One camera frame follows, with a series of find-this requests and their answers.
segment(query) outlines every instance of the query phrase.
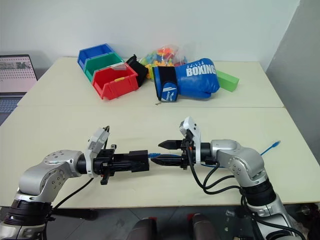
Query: blue storage bin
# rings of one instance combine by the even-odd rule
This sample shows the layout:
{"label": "blue storage bin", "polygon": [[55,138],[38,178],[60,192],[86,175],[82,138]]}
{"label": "blue storage bin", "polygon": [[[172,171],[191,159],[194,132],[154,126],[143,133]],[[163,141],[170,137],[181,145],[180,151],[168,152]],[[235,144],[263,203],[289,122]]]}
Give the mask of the blue storage bin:
{"label": "blue storage bin", "polygon": [[80,50],[77,62],[82,68],[82,70],[85,70],[86,61],[88,59],[114,52],[115,51],[106,43],[98,46],[89,47]]}

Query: laptop keyboard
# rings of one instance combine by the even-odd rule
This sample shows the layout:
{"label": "laptop keyboard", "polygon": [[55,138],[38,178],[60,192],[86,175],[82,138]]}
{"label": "laptop keyboard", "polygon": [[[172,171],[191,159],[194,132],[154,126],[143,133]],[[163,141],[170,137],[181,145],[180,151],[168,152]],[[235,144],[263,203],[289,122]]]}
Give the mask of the laptop keyboard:
{"label": "laptop keyboard", "polygon": [[11,113],[17,107],[20,99],[0,99],[0,113]]}

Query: laptop screen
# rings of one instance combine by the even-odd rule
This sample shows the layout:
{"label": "laptop screen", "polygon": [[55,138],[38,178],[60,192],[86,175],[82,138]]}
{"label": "laptop screen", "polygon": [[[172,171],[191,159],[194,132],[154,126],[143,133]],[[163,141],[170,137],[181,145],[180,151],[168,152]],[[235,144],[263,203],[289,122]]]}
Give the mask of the laptop screen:
{"label": "laptop screen", "polygon": [[26,93],[36,82],[29,55],[0,55],[0,93]]}

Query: blue boxing glove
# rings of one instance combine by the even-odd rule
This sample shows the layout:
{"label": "blue boxing glove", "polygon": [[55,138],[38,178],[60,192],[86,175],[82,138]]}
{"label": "blue boxing glove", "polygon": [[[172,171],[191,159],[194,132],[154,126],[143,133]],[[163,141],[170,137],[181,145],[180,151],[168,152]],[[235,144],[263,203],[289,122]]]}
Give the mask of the blue boxing glove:
{"label": "blue boxing glove", "polygon": [[206,99],[220,87],[215,65],[208,58],[181,66],[157,66],[152,70],[156,95],[160,101],[175,102],[178,94]]}

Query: red storage bin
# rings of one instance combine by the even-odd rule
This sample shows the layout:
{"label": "red storage bin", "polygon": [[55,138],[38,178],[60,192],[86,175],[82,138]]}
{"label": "red storage bin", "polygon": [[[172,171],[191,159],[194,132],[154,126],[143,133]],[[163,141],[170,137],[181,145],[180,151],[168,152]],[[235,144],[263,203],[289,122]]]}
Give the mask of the red storage bin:
{"label": "red storage bin", "polygon": [[100,98],[111,100],[138,89],[138,74],[127,64],[97,70],[93,75],[93,87]]}

